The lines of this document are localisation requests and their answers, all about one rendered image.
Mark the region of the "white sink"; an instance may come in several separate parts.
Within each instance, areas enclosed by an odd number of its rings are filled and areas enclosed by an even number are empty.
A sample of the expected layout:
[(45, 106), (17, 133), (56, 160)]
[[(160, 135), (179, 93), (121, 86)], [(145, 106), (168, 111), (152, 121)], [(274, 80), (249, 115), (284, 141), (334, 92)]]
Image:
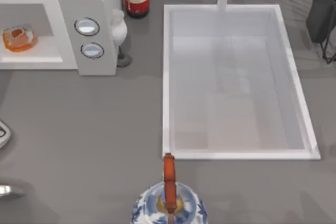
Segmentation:
[(321, 159), (278, 4), (167, 4), (163, 28), (163, 153)]

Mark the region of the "white goblet with grey foot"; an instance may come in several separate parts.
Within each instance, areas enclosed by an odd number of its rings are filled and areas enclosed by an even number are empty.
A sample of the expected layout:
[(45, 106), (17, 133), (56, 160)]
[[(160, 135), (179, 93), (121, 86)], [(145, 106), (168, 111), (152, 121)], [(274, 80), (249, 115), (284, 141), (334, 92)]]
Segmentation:
[(117, 67), (127, 67), (132, 62), (132, 57), (124, 54), (121, 45), (125, 41), (128, 28), (124, 21), (124, 12), (120, 9), (112, 10), (112, 23), (111, 23), (112, 39), (118, 48)]

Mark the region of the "round silver microwave knob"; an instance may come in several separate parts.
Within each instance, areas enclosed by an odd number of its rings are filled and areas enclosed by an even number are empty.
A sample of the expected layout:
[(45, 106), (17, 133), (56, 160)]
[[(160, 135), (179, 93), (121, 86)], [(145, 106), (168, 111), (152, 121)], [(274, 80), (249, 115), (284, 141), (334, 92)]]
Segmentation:
[(100, 30), (99, 24), (89, 17), (75, 21), (74, 28), (79, 34), (86, 37), (95, 36)]
[(82, 45), (80, 51), (89, 59), (98, 59), (104, 55), (104, 48), (95, 42)]

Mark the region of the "blue and white teapot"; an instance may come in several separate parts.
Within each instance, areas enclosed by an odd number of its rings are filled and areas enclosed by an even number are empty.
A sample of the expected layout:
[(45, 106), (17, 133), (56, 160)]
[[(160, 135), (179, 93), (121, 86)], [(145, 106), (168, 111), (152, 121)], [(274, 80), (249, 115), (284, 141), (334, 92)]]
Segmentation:
[(135, 201), (130, 224), (209, 224), (200, 196), (176, 181), (175, 157), (163, 156), (163, 175)]

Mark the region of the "pale microwave oven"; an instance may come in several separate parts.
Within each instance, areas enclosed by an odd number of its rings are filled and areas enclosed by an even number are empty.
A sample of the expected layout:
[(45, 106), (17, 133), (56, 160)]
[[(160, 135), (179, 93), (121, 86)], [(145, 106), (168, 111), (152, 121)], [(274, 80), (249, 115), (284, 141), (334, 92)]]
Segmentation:
[[(121, 0), (0, 0), (0, 70), (77, 70), (82, 76), (113, 76), (117, 70), (118, 48), (112, 39), (112, 10)], [(74, 23), (85, 17), (100, 26), (95, 36), (79, 34)], [(38, 42), (26, 51), (5, 48), (6, 28), (29, 24)], [(85, 57), (82, 45), (98, 43), (104, 55)]]

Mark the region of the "black chair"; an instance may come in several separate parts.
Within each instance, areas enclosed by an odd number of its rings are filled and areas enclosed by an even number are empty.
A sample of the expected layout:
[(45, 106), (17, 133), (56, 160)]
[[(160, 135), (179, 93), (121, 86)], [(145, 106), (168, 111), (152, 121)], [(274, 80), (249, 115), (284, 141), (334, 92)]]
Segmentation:
[(327, 47), (332, 31), (336, 28), (336, 0), (312, 0), (306, 27), (310, 40), (320, 45), (322, 59), (327, 64), (336, 61), (336, 52), (327, 56)]

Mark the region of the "grey metal object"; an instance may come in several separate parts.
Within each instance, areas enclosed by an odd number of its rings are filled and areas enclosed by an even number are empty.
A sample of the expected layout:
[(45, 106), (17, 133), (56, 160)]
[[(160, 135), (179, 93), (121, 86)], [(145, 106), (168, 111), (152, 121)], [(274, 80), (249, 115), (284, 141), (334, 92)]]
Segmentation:
[(23, 188), (15, 185), (0, 185), (0, 200), (6, 198), (19, 198), (25, 195)]

